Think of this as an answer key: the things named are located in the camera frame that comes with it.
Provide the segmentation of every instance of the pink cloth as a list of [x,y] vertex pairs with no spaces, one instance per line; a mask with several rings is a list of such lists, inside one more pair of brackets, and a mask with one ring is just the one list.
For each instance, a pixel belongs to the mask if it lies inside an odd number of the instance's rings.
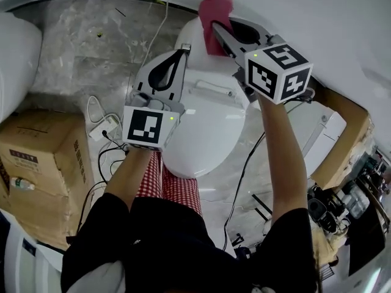
[[206,51],[211,56],[226,56],[225,51],[213,34],[212,22],[218,21],[232,31],[229,15],[232,12],[232,0],[203,0],[198,14],[203,27]]

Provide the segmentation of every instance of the small bottle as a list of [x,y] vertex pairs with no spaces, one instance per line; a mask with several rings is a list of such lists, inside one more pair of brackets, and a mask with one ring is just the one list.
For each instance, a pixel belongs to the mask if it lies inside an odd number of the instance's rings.
[[23,178],[17,177],[11,178],[11,186],[23,191],[35,189],[35,184],[32,184],[30,181],[25,180]]

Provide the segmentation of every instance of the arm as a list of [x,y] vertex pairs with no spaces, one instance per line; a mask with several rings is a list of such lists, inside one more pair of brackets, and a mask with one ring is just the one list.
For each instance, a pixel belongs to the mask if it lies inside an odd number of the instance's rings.
[[125,160],[110,179],[105,193],[119,197],[128,209],[132,206],[152,152],[137,148],[130,149]]
[[268,144],[275,223],[293,209],[307,208],[307,174],[284,105],[275,105],[260,95],[258,100]]

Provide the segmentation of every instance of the black shirt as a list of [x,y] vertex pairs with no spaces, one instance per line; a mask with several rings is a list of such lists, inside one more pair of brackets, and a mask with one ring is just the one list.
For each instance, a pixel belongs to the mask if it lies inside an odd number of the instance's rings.
[[306,209],[278,219],[254,257],[243,262],[216,248],[202,217],[187,206],[142,197],[129,212],[121,199],[104,194],[64,255],[62,291],[116,261],[125,268],[127,292],[316,291]]

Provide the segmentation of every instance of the person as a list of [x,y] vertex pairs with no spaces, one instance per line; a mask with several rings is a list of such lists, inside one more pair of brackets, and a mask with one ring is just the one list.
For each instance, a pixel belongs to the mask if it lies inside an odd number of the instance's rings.
[[304,159],[284,106],[259,101],[273,207],[253,257],[214,246],[195,179],[160,175],[159,154],[133,148],[64,254],[62,292],[315,292]]

